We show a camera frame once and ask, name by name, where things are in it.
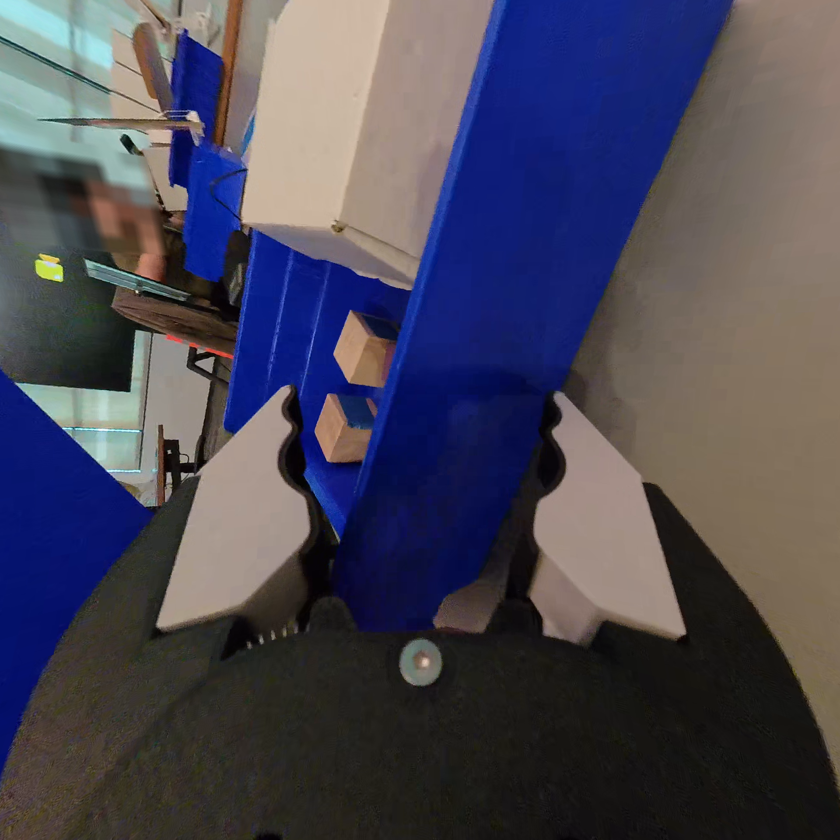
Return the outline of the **wooden strip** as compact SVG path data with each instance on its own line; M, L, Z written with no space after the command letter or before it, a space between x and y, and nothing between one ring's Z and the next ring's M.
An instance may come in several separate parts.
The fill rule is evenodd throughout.
M217 95L215 122L212 142L216 146L224 145L227 128L228 110L233 86L235 65L238 53L239 33L242 23L245 1L228 1L224 21L224 39L222 47L222 72Z

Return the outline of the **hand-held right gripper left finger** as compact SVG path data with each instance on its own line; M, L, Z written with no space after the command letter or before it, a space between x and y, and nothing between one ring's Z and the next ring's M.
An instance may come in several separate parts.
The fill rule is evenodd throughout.
M299 434L296 396L293 385L281 387L202 468L159 630L236 617L268 638L305 606L303 556L319 527L313 500L287 464Z

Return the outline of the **wooden cube with blue face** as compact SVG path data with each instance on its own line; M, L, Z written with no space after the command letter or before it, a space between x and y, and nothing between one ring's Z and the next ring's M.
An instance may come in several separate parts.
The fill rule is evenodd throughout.
M377 407L369 396L327 394L314 434L330 464L360 464L366 456Z
M353 385L385 386L392 368L400 328L394 321L350 311L333 357Z

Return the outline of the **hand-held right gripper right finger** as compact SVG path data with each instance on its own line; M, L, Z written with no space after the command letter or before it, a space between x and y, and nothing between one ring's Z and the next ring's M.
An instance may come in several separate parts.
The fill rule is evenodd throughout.
M642 477L562 392L542 404L516 516L511 594L541 636L589 647L606 624L686 635Z

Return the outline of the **dark wooden table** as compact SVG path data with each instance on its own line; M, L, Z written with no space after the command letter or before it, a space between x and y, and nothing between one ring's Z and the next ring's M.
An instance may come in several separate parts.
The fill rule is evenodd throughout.
M113 294L112 309L143 329L229 359L234 357L238 324L212 308L118 287Z

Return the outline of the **metal bar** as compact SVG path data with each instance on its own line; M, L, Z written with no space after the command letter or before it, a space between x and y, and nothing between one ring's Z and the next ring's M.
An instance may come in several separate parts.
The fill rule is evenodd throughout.
M179 303L188 302L192 296L183 290L169 287L149 278L122 270L114 266L107 266L94 260L83 260L86 272L92 279L100 280L113 287L130 291L142 297L155 297Z
M74 128L186 131L199 139L204 136L204 123L195 111L163 112L151 118L53 118L38 119L37 121L41 123L68 125Z

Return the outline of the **white cardboard box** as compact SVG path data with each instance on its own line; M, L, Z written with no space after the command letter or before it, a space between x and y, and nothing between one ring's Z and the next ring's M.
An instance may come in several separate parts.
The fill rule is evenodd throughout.
M411 289L493 6L287 2L266 42L245 225Z

